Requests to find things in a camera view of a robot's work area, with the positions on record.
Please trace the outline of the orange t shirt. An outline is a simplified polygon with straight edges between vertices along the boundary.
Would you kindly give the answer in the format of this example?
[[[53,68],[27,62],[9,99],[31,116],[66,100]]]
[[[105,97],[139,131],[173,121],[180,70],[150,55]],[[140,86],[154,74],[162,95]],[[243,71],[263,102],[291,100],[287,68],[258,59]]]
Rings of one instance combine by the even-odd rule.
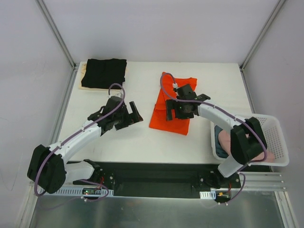
[[[165,88],[166,92],[176,98],[176,93],[173,91],[173,79],[169,75],[169,73],[163,72],[162,73],[162,82],[163,87]],[[178,133],[182,135],[187,135],[189,131],[189,124],[190,120],[180,120],[177,118],[173,118],[171,121],[166,120],[166,104],[165,101],[170,99],[162,89],[160,89],[156,104],[154,106],[154,110],[152,113],[152,117],[150,120],[149,127],[156,129],[167,131],[171,133]]]

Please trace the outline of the pink t shirt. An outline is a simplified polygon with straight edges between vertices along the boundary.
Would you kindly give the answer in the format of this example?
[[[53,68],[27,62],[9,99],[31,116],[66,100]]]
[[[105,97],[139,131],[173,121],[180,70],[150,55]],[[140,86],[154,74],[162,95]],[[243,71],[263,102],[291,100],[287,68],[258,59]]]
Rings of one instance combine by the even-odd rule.
[[[224,131],[221,130],[218,134],[216,141],[216,154],[220,158],[227,158],[230,154],[230,135]],[[273,153],[271,153],[269,150],[266,151],[266,159],[265,162],[274,162],[275,156]]]

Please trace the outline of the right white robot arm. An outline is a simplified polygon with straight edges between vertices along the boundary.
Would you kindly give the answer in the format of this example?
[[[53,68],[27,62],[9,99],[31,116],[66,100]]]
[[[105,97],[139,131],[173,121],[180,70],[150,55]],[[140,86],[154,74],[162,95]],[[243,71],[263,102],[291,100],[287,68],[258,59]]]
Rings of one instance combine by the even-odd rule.
[[[168,92],[166,101],[166,118],[173,119],[172,111],[178,119],[191,119],[200,116],[217,124],[230,136],[230,155],[218,166],[214,175],[214,183],[225,187],[231,181],[231,175],[241,171],[252,162],[263,162],[267,159],[267,143],[259,121],[255,117],[244,119],[230,114],[223,108],[212,103],[205,94],[196,95],[189,84],[178,87],[173,84],[176,97]]]

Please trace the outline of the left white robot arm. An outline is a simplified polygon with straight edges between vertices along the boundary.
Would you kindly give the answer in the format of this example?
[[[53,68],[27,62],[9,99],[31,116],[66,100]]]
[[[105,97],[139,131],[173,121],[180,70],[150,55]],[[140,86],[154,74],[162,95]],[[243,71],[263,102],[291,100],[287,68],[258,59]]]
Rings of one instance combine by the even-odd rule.
[[[128,112],[124,100],[111,96],[106,105],[89,115],[85,123],[71,136],[49,146],[38,145],[32,154],[27,177],[34,181],[37,196],[53,194],[65,183],[83,181],[91,185],[101,182],[101,168],[90,159],[69,163],[69,160],[91,141],[112,129],[120,130],[143,121],[135,102],[130,103]]]

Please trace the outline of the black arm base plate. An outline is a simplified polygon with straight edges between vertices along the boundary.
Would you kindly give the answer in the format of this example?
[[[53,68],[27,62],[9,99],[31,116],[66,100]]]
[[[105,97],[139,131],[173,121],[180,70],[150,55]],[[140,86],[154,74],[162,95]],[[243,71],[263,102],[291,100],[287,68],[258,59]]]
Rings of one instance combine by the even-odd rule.
[[[238,189],[240,178],[215,176],[216,164],[98,162],[97,181],[115,196],[198,199],[200,192]]]

